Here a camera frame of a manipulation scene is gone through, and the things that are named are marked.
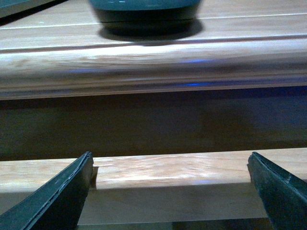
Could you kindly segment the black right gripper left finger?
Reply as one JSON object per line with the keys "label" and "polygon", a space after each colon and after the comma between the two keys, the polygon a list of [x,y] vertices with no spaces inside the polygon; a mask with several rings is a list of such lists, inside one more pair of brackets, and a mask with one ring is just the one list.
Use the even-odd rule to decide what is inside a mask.
{"label": "black right gripper left finger", "polygon": [[88,196],[93,156],[84,153],[0,216],[2,230],[74,230]]}

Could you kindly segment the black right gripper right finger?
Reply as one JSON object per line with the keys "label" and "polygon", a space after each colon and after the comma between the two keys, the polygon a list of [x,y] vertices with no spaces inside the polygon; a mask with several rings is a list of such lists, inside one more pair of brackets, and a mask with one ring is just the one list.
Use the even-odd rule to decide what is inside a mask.
{"label": "black right gripper right finger", "polygon": [[248,171],[275,230],[307,228],[307,183],[253,152]]}

